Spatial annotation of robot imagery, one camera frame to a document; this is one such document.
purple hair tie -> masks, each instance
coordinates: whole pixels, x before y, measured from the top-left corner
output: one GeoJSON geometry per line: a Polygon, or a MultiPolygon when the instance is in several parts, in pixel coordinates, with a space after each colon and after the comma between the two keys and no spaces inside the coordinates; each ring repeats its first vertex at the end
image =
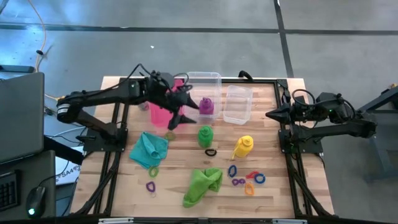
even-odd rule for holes
{"type": "Polygon", "coordinates": [[[234,186],[237,186],[238,184],[245,184],[245,183],[246,183],[246,181],[244,179],[233,179],[232,180],[232,184],[234,186]]]}
{"type": "Polygon", "coordinates": [[[148,190],[149,192],[151,192],[151,193],[154,193],[155,190],[156,190],[156,186],[155,186],[155,183],[154,183],[153,181],[148,182],[147,185],[146,185],[146,187],[147,187],[147,190],[148,190]]]}

pink cup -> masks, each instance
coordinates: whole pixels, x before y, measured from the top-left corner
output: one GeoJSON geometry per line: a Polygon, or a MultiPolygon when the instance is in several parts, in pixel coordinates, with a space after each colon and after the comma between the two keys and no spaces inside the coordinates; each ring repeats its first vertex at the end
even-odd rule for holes
{"type": "MultiPolygon", "coordinates": [[[[181,79],[175,80],[173,91],[177,89],[178,86],[182,86],[183,81],[181,79]]],[[[159,106],[149,103],[150,109],[150,121],[156,127],[167,127],[169,125],[169,121],[172,119],[173,114],[166,110],[161,109],[159,106]]],[[[181,107],[179,114],[183,114],[183,107],[181,107]]]]}

plastic storage bin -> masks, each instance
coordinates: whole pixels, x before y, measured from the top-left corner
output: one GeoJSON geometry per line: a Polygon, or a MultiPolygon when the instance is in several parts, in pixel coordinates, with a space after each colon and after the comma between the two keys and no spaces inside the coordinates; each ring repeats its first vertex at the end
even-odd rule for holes
{"type": "Polygon", "coordinates": [[[188,72],[191,98],[200,110],[184,107],[185,116],[198,123],[212,123],[221,113],[221,75],[216,72],[188,72]]]}
{"type": "Polygon", "coordinates": [[[226,89],[224,121],[245,124],[250,119],[253,91],[251,88],[230,85],[226,89]]]}
{"type": "MultiPolygon", "coordinates": [[[[182,86],[183,81],[181,79],[175,80],[173,91],[177,89],[177,86],[182,86]]],[[[161,109],[159,106],[149,103],[150,109],[150,121],[156,127],[167,127],[169,125],[169,121],[172,119],[173,114],[166,109],[161,109]]],[[[183,114],[183,107],[180,109],[179,114],[183,114]]]]}

green bottle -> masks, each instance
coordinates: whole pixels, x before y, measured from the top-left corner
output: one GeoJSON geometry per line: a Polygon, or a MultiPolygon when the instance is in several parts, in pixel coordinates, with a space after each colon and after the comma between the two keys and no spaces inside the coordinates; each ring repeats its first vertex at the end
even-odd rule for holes
{"type": "Polygon", "coordinates": [[[211,146],[213,141],[213,130],[210,126],[203,126],[198,133],[198,143],[202,148],[207,148],[211,146]]]}

black computer mouse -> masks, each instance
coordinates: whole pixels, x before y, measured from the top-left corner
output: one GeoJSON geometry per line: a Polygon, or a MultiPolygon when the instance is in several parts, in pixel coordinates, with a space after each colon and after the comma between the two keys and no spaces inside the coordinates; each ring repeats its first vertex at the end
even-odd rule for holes
{"type": "Polygon", "coordinates": [[[45,210],[45,187],[38,186],[30,190],[26,198],[26,212],[29,218],[40,218],[45,210]]]}

